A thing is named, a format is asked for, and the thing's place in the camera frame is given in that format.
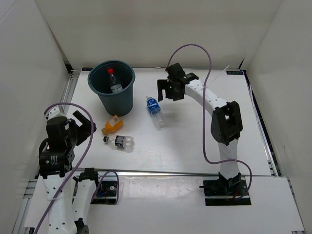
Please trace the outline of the blue label plastic bottle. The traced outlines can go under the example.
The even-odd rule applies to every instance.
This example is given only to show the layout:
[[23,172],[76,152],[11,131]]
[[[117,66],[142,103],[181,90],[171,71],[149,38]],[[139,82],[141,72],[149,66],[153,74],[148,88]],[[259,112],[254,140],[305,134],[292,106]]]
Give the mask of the blue label plastic bottle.
[[146,99],[147,108],[152,117],[155,127],[157,129],[164,127],[165,119],[158,101],[151,96],[146,96]]

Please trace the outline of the orange juice plastic bottle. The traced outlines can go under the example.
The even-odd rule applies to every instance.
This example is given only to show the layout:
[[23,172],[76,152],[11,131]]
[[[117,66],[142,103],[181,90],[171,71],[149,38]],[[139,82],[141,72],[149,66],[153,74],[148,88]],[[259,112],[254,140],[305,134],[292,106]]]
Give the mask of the orange juice plastic bottle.
[[102,133],[105,135],[110,135],[119,130],[123,125],[123,121],[118,115],[112,116],[101,129]]

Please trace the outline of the red label plastic bottle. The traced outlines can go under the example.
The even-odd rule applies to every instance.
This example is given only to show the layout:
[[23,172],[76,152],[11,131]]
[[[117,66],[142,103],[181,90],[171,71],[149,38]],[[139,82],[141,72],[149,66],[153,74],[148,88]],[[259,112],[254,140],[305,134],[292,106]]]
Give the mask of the red label plastic bottle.
[[114,69],[110,68],[107,70],[107,73],[109,75],[109,84],[110,84],[110,89],[112,93],[118,93],[122,91],[122,85],[119,77],[116,75]]

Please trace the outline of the black label clear bottle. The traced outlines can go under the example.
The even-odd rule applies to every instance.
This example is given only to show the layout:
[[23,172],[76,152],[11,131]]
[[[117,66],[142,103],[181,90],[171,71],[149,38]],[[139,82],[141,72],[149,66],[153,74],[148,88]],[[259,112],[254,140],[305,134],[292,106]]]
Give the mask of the black label clear bottle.
[[113,150],[131,152],[134,148],[134,138],[131,136],[110,135],[105,136],[103,141]]

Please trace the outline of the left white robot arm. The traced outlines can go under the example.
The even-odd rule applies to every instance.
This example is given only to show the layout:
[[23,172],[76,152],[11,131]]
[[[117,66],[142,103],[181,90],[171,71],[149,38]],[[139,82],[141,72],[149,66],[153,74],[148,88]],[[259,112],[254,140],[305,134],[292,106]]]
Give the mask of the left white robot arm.
[[96,130],[81,112],[68,118],[57,107],[47,114],[47,139],[39,153],[39,174],[45,186],[50,234],[88,234],[87,214],[91,196],[102,190],[98,173],[86,168],[74,175],[74,148],[83,143]]

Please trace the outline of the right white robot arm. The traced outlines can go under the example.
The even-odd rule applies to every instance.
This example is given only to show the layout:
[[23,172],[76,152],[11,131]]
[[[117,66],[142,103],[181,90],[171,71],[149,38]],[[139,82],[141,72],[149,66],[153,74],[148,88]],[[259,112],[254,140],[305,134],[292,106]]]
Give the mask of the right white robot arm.
[[203,188],[213,195],[238,195],[241,173],[237,162],[237,145],[243,130],[241,112],[236,101],[227,102],[204,86],[194,73],[186,74],[179,63],[166,68],[166,79],[157,80],[158,101],[193,98],[211,116],[211,135],[218,143],[220,166],[218,179]]

